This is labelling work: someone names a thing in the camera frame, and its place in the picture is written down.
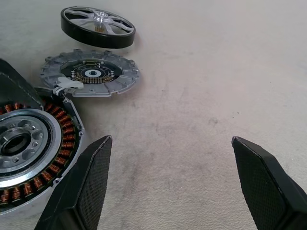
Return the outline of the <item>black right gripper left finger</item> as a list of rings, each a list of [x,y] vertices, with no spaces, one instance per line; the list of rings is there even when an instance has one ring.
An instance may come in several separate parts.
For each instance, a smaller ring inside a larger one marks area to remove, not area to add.
[[[108,180],[112,137],[90,144],[54,189],[34,230],[97,230]]]

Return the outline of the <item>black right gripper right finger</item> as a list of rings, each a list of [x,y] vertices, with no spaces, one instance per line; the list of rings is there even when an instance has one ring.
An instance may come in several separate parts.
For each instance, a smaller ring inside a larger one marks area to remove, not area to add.
[[[307,230],[307,194],[261,146],[232,138],[246,204],[258,230]]]

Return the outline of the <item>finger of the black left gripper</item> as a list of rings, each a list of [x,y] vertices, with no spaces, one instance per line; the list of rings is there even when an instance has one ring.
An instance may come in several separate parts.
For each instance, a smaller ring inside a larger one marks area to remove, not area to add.
[[[35,109],[43,109],[45,105],[34,87],[0,58],[0,106],[14,103]]]

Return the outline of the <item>silver motor housing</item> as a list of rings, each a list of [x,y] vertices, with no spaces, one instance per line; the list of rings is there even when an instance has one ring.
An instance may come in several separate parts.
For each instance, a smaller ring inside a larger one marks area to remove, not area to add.
[[[0,103],[0,222],[42,212],[86,147],[86,132],[65,94],[38,87],[42,108]]]

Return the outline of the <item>spoked rotor with black rim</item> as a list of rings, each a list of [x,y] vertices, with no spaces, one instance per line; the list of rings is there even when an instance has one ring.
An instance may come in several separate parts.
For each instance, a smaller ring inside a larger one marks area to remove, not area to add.
[[[81,43],[111,49],[133,44],[136,28],[127,19],[102,9],[73,6],[60,13],[62,31]]]

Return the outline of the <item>silver motor lid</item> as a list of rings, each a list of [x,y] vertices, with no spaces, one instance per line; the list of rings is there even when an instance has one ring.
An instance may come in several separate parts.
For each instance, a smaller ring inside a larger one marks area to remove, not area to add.
[[[111,51],[82,51],[47,57],[40,77],[56,95],[110,97],[130,90],[141,78],[133,60]]]

